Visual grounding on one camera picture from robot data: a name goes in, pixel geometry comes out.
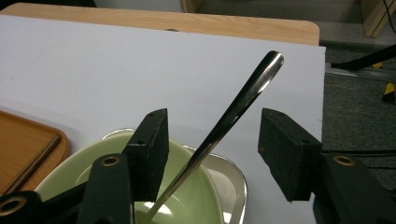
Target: metal spoon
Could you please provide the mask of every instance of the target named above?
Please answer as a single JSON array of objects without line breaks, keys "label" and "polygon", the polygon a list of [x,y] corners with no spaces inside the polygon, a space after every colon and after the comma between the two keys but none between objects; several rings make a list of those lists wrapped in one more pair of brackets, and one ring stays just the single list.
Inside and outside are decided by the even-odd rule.
[{"label": "metal spoon", "polygon": [[276,51],[270,51],[262,59],[253,74],[247,80],[247,83],[235,97],[218,123],[212,129],[204,142],[192,154],[190,160],[184,168],[178,173],[172,183],[163,192],[157,202],[151,207],[147,213],[147,220],[150,222],[161,206],[169,199],[169,197],[178,189],[178,187],[190,176],[210,153],[210,151],[218,144],[224,135],[231,130],[235,123],[251,106],[254,100],[262,93],[265,87],[271,82],[277,71],[283,64],[283,56]]}]

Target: black cable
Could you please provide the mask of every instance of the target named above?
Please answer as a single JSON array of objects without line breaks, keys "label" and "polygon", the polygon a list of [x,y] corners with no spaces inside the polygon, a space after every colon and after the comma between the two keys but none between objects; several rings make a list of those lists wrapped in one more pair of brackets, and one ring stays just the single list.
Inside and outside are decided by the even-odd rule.
[{"label": "black cable", "polygon": [[371,66],[375,63],[384,62],[394,57],[396,57],[396,45],[381,49],[377,52],[347,63],[332,63],[332,67],[346,70],[360,70],[364,67]]},{"label": "black cable", "polygon": [[383,2],[384,5],[385,5],[385,10],[387,11],[387,14],[388,14],[388,17],[389,17],[389,24],[390,24],[390,27],[392,28],[393,33],[396,34],[396,30],[395,30],[395,28],[394,28],[394,26],[393,26],[392,17],[390,16],[389,7],[388,7],[388,5],[387,5],[387,2],[386,2],[386,0],[382,0],[382,2]]}]

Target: bowl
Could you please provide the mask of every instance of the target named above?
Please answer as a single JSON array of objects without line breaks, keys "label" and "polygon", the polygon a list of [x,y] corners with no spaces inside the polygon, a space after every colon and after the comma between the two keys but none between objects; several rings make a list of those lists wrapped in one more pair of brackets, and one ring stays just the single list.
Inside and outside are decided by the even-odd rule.
[{"label": "bowl", "polygon": [[[78,151],[51,172],[35,191],[46,201],[87,181],[92,163],[103,155],[122,152],[131,136],[131,133],[109,136]],[[191,157],[191,152],[176,141],[169,141],[169,149],[159,195]],[[147,213],[151,206],[152,203],[135,203],[137,219]],[[223,223],[219,195],[203,165],[196,169],[160,208],[151,223]]]}]

